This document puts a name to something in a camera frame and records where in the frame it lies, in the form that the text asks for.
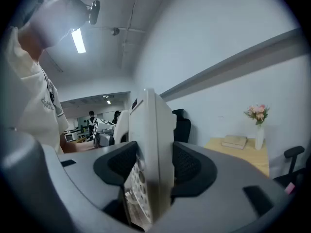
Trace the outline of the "long ceiling light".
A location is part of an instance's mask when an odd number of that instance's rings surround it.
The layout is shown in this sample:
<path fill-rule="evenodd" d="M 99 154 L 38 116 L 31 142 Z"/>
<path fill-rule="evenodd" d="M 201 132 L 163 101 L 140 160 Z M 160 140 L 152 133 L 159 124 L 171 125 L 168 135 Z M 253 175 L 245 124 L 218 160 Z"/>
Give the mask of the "long ceiling light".
<path fill-rule="evenodd" d="M 84 45 L 82 34 L 81 34 L 81 29 L 79 28 L 71 32 L 71 36 L 76 46 L 77 52 L 79 54 L 86 53 L 85 45 Z"/>

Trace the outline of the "cream t-shirt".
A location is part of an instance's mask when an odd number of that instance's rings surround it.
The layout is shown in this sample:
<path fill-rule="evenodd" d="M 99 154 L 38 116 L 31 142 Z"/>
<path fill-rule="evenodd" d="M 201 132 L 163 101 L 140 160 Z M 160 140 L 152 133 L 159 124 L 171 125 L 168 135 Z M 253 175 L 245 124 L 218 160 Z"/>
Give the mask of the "cream t-shirt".
<path fill-rule="evenodd" d="M 30 100 L 18 122 L 17 129 L 31 134 L 41 144 L 63 154 L 60 135 L 69 124 L 59 101 L 58 91 L 39 62 L 32 60 L 18 41 L 18 28 L 9 27 L 3 40 L 4 56 L 26 87 Z"/>

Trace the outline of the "white telephone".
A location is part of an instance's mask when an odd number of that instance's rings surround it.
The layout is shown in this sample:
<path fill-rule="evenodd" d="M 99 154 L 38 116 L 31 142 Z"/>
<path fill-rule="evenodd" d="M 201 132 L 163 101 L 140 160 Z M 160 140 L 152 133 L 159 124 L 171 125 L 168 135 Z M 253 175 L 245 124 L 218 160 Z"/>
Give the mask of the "white telephone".
<path fill-rule="evenodd" d="M 176 116 L 152 88 L 144 89 L 128 112 L 128 139 L 138 144 L 138 152 L 124 185 L 153 225 L 171 206 Z"/>

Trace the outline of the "white vase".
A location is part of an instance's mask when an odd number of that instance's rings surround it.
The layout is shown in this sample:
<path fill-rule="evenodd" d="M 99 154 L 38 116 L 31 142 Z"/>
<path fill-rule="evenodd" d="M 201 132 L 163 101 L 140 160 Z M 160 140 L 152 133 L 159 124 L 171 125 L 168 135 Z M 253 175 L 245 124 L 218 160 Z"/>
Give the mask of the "white vase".
<path fill-rule="evenodd" d="M 255 149 L 260 150 L 264 142 L 264 126 L 262 124 L 257 125 L 257 133 L 255 138 Z"/>

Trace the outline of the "black mesh office chair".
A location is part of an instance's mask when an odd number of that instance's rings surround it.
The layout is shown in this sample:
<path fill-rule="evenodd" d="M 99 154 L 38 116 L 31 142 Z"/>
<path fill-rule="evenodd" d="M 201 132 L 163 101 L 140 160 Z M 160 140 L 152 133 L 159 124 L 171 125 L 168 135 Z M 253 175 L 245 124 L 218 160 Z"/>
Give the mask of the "black mesh office chair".
<path fill-rule="evenodd" d="M 172 111 L 172 113 L 176 115 L 176 128 L 173 132 L 174 141 L 188 143 L 191 130 L 191 121 L 184 118 L 183 112 L 184 109 Z"/>

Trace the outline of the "pink phone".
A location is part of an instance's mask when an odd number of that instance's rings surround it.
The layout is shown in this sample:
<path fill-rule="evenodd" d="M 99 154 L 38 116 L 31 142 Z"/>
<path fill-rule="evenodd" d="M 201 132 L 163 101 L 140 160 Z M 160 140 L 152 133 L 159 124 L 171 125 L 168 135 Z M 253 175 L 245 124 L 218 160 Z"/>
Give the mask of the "pink phone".
<path fill-rule="evenodd" d="M 284 191 L 285 191 L 288 195 L 292 194 L 295 190 L 296 190 L 295 185 L 294 185 L 292 182 L 290 182 L 290 183 L 287 185 L 287 187 L 284 189 Z"/>

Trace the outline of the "ceiling conduit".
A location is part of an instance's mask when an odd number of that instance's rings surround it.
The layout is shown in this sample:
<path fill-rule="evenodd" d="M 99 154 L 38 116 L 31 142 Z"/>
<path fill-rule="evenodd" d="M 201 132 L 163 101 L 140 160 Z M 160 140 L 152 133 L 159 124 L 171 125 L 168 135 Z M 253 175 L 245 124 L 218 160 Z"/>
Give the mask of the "ceiling conduit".
<path fill-rule="evenodd" d="M 126 27 L 125 28 L 119 27 L 119 29 L 121 29 L 121 31 L 122 31 L 122 38 L 121 38 L 121 41 L 120 41 L 120 47 L 119 47 L 119 52 L 118 52 L 118 68 L 119 69 L 122 69 L 123 57 L 124 57 L 124 53 L 125 53 L 125 46 L 126 46 L 126 42 L 127 42 L 128 33 L 130 31 L 132 31 L 132 32 L 142 32 L 141 30 L 137 30 L 137 29 L 132 29 L 131 28 L 132 19 L 133 19 L 133 15 L 134 15 L 134 10 L 135 10 L 135 7 L 136 7 L 138 1 L 139 0 L 134 0 L 131 3 L 130 14 L 129 14 L 129 17 L 128 17 L 128 21 L 127 21 Z"/>

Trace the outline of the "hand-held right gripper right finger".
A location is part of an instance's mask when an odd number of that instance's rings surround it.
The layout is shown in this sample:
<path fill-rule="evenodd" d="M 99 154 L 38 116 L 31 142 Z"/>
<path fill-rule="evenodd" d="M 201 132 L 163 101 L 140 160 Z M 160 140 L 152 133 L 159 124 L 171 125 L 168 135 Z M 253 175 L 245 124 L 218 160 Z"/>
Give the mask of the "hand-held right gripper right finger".
<path fill-rule="evenodd" d="M 262 233 L 288 203 L 274 180 L 249 162 L 175 142 L 178 185 L 150 233 Z"/>

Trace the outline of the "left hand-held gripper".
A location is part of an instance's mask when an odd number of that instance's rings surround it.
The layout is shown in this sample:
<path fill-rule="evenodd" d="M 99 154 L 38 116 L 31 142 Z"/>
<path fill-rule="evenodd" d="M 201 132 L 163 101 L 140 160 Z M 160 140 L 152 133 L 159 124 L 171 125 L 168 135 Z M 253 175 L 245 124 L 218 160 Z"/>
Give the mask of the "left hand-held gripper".
<path fill-rule="evenodd" d="M 114 145 L 114 129 L 114 123 L 98 118 L 93 129 L 94 147 L 107 147 Z"/>

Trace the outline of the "person's left forearm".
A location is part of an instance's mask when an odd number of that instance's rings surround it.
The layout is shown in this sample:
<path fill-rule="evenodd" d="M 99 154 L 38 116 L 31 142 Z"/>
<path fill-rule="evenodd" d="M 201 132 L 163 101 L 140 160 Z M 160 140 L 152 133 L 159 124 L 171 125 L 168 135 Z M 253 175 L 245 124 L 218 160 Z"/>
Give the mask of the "person's left forearm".
<path fill-rule="evenodd" d="M 93 142 L 67 142 L 64 134 L 60 135 L 60 147 L 63 153 L 74 153 L 74 152 L 83 152 L 87 150 L 95 149 Z"/>

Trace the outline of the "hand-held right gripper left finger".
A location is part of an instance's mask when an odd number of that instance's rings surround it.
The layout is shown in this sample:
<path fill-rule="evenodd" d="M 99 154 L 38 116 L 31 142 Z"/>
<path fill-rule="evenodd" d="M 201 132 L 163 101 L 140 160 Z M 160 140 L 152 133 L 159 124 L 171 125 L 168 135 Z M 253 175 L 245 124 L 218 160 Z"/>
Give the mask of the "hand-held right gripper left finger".
<path fill-rule="evenodd" d="M 75 229 L 130 229 L 124 183 L 136 142 L 57 155 L 43 146 L 50 180 Z"/>

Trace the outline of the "pink flower bouquet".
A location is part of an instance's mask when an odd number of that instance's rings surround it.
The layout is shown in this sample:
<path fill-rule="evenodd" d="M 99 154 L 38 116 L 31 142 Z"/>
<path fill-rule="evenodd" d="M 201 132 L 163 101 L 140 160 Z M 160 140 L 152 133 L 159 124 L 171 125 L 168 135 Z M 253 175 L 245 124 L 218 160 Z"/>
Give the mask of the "pink flower bouquet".
<path fill-rule="evenodd" d="M 255 120 L 256 125 L 261 125 L 268 117 L 269 110 L 270 108 L 264 104 L 256 106 L 251 105 L 243 112 L 243 114 L 248 118 Z"/>

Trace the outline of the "gray wall rail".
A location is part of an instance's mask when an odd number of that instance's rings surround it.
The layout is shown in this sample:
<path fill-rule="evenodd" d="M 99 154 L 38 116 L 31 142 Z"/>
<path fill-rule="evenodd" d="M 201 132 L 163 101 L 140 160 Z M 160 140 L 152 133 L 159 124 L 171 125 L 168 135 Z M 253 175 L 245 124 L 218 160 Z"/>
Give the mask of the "gray wall rail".
<path fill-rule="evenodd" d="M 302 30 L 294 29 L 243 50 L 160 96 L 165 101 L 171 101 L 310 53 L 311 47 Z"/>

